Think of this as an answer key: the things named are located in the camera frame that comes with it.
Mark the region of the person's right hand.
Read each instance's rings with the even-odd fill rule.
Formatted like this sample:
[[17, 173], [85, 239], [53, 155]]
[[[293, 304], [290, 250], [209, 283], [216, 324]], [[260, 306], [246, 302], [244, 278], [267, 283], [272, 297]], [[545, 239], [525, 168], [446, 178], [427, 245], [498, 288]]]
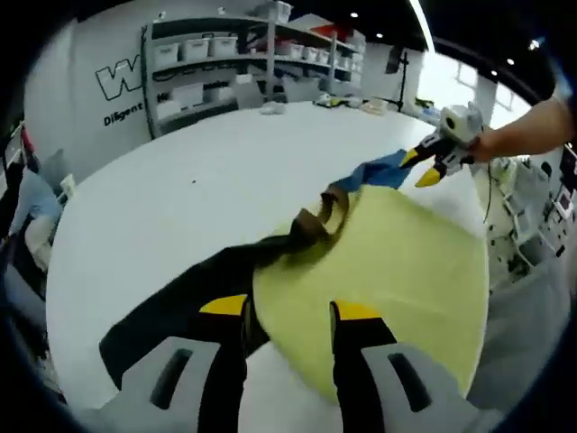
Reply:
[[484, 163], [499, 157], [499, 134], [485, 128], [469, 146], [469, 154], [474, 162]]

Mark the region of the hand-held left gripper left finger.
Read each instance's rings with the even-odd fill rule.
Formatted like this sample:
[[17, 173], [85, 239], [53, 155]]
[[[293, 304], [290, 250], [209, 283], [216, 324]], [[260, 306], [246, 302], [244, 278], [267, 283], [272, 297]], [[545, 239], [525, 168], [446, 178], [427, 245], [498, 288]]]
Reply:
[[103, 407], [105, 432], [235, 432], [247, 377], [245, 295], [214, 299], [193, 336], [171, 336], [123, 375]]

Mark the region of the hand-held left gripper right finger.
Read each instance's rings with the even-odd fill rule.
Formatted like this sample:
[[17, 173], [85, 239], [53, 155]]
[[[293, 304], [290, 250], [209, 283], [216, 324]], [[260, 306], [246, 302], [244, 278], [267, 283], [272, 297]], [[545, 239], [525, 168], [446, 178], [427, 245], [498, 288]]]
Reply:
[[442, 365], [398, 342], [378, 311], [344, 300], [329, 307], [344, 431], [473, 431], [481, 413]]

